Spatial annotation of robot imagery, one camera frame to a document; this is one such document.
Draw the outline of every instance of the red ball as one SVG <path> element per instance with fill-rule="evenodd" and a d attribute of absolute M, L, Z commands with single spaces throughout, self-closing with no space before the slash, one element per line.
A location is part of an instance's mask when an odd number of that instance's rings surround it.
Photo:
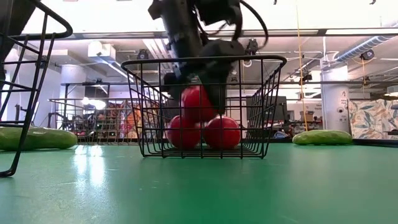
<path fill-rule="evenodd" d="M 241 131 L 238 128 L 239 125 L 234 119 L 217 116 L 206 125 L 205 141 L 213 149 L 233 149 L 241 140 Z"/>
<path fill-rule="evenodd" d="M 217 115 L 203 86 L 190 86 L 182 92 L 182 116 L 194 123 L 206 122 Z"/>
<path fill-rule="evenodd" d="M 178 128 L 167 130 L 166 137 L 173 146 L 179 149 L 192 149 L 200 141 L 200 126 L 180 115 L 171 120 L 169 128 Z"/>

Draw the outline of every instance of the white pillar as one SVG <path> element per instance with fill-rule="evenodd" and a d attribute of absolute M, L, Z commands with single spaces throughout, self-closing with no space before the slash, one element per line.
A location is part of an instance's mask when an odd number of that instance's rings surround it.
<path fill-rule="evenodd" d="M 62 65 L 61 71 L 62 83 L 83 83 L 86 81 L 86 70 L 84 67 L 79 65 Z M 65 86 L 61 86 L 60 97 L 65 98 Z M 68 87 L 68 99 L 77 98 L 83 99 L 85 97 L 85 87 L 70 85 Z M 68 104 L 83 106 L 81 100 L 68 100 Z M 60 112 L 63 114 L 63 105 L 60 106 Z M 75 106 L 67 106 L 68 119 L 72 119 L 72 116 L 79 114 L 82 115 L 83 111 L 81 108 L 75 108 Z"/>
<path fill-rule="evenodd" d="M 322 69 L 321 81 L 348 81 L 348 67 Z M 348 119 L 348 85 L 322 84 L 322 116 L 323 129 L 341 130 L 349 132 Z"/>

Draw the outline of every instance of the metal wire rack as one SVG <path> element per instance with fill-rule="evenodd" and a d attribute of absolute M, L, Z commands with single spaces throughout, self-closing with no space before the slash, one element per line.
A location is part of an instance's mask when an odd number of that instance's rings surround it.
<path fill-rule="evenodd" d="M 181 63 L 181 62 L 204 62 L 210 60 L 229 60 L 238 61 L 238 76 L 235 77 L 236 82 L 227 81 L 226 83 L 207 83 L 206 85 L 226 86 L 226 89 L 233 88 L 237 90 L 237 95 L 227 95 L 226 97 L 226 114 L 231 116 L 235 114 L 235 120 L 239 123 L 241 141 L 234 149 L 212 149 L 202 141 L 193 149 L 177 149 L 164 137 L 164 132 L 171 130 L 167 128 L 167 123 L 176 115 L 180 115 L 184 109 L 178 99 L 173 99 L 162 93 L 160 90 L 162 84 L 159 75 L 159 84 L 151 85 L 145 81 L 142 72 L 144 64 L 153 63 L 158 67 L 158 73 L 161 74 L 163 63 Z M 260 68 L 259 82 L 245 82 L 242 78 L 242 63 L 247 60 L 257 60 Z M 276 62 L 276 68 L 269 75 L 265 75 L 266 69 L 264 62 Z M 254 55 L 254 56 L 232 56 L 232 57 L 202 57 L 202 58 L 170 58 L 155 60 L 129 60 L 121 64 L 121 67 L 127 72 L 128 84 L 130 88 L 131 103 L 138 99 L 139 106 L 133 108 L 138 110 L 139 119 L 134 117 L 136 132 L 138 134 L 138 144 L 141 154 L 144 157 L 259 157 L 264 158 L 267 154 L 270 138 L 274 124 L 274 115 L 276 108 L 277 95 L 279 90 L 280 73 L 282 67 L 286 64 L 286 58 L 278 55 Z M 139 71 L 134 73 L 129 67 L 138 67 Z M 189 85 L 184 84 L 180 88 L 186 88 Z M 244 86 L 259 86 L 257 92 L 251 96 L 244 96 Z M 251 104 L 247 105 L 245 100 L 250 99 Z M 204 131 L 204 124 L 200 125 L 201 135 Z"/>
<path fill-rule="evenodd" d="M 55 123 L 58 129 L 76 134 L 81 145 L 136 146 L 133 116 L 139 114 L 133 108 L 139 105 L 138 99 L 134 99 L 133 104 L 130 98 L 91 99 L 105 102 L 106 107 L 97 110 L 91 105 L 82 105 L 81 98 L 49 99 L 58 109 L 49 113 L 47 127 Z"/>
<path fill-rule="evenodd" d="M 14 160 L 12 161 L 11 167 L 8 170 L 0 172 L 0 177 L 9 177 L 16 173 L 19 158 L 21 156 L 21 149 L 24 147 L 24 142 L 27 136 L 27 132 L 32 121 L 34 108 L 37 104 L 39 99 L 40 91 L 42 89 L 42 85 L 44 82 L 45 74 L 50 62 L 51 51 L 53 47 L 53 43 L 55 39 L 66 38 L 72 35 L 73 29 L 70 24 L 47 6 L 42 4 L 39 0 L 29 0 L 30 4 L 26 4 L 20 1 L 13 1 L 13 0 L 6 0 L 1 3 L 2 6 L 6 6 L 6 14 L 0 15 L 2 16 L 2 21 L 4 22 L 4 27 L 2 32 L 0 33 L 0 66 L 4 71 L 5 65 L 16 65 L 16 69 L 14 74 L 11 77 L 11 80 L 5 81 L 0 79 L 0 93 L 6 93 L 6 97 L 4 103 L 0 106 L 0 118 L 2 118 L 4 111 L 6 110 L 7 103 L 10 99 L 11 94 L 16 92 L 26 92 L 30 93 L 29 102 L 26 108 L 26 116 L 23 120 L 15 120 L 15 121 L 0 121 L 0 127 L 10 127 L 10 128 L 22 128 L 21 136 L 19 138 L 19 145 L 18 150 L 14 156 Z M 13 26 L 21 26 L 22 29 L 24 27 L 23 22 L 21 23 L 20 16 L 17 13 L 24 13 L 24 9 L 31 8 L 30 13 L 33 13 L 35 8 L 40 9 L 44 12 L 44 19 L 42 25 L 42 32 L 41 34 L 27 34 L 27 35 L 11 35 L 9 30 L 12 28 L 10 25 Z M 48 18 L 51 17 L 61 25 L 66 28 L 65 32 L 62 33 L 52 33 L 46 34 L 47 28 L 47 21 Z M 28 41 L 30 40 L 40 40 L 39 49 L 36 50 L 32 47 L 29 47 Z M 49 49 L 47 54 L 44 55 L 44 42 L 45 40 L 49 40 Z M 9 53 L 10 49 L 6 49 L 6 46 L 10 46 L 10 44 L 18 45 L 21 48 L 21 53 L 19 55 L 18 61 L 15 62 L 5 62 L 5 58 Z M 25 51 L 29 50 L 35 54 L 37 54 L 37 60 L 23 60 Z M 33 63 L 35 64 L 35 70 L 33 74 L 33 82 L 32 86 L 24 86 L 16 83 L 17 76 L 19 69 L 22 64 L 25 63 Z"/>

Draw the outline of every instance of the green tabletop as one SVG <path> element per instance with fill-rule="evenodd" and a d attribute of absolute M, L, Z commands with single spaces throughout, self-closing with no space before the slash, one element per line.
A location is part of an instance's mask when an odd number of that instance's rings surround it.
<path fill-rule="evenodd" d="M 26 152 L 0 179 L 0 223 L 398 223 L 397 171 L 397 149 L 370 146 L 271 144 L 264 160 Z"/>

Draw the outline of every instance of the cucumber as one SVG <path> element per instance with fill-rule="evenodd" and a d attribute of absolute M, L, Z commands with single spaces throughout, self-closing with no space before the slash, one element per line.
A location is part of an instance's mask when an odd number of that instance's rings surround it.
<path fill-rule="evenodd" d="M 0 128 L 0 150 L 16 151 L 22 128 Z M 23 151 L 68 149 L 77 144 L 73 133 L 49 128 L 29 128 Z"/>
<path fill-rule="evenodd" d="M 350 134 L 337 130 L 312 130 L 293 137 L 293 143 L 298 145 L 337 145 L 351 144 L 352 142 L 353 138 Z"/>

